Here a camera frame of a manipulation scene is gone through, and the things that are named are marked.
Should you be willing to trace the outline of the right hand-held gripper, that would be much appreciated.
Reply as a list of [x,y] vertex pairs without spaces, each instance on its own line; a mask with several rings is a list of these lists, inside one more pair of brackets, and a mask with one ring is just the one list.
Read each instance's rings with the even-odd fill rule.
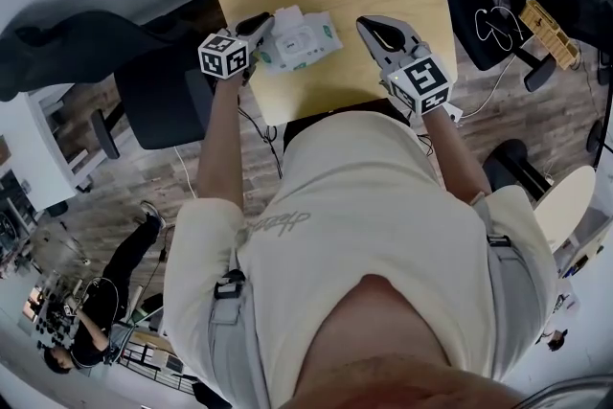
[[381,83],[392,100],[417,117],[448,103],[451,77],[408,23],[384,15],[360,16],[356,28],[381,68]]

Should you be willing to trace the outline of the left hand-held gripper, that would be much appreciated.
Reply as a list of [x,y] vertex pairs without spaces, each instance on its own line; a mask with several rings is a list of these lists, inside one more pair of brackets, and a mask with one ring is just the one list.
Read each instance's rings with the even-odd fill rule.
[[227,80],[244,74],[253,64],[252,55],[270,36],[275,18],[267,11],[243,19],[235,26],[236,35],[209,34],[198,46],[201,72],[216,80]]

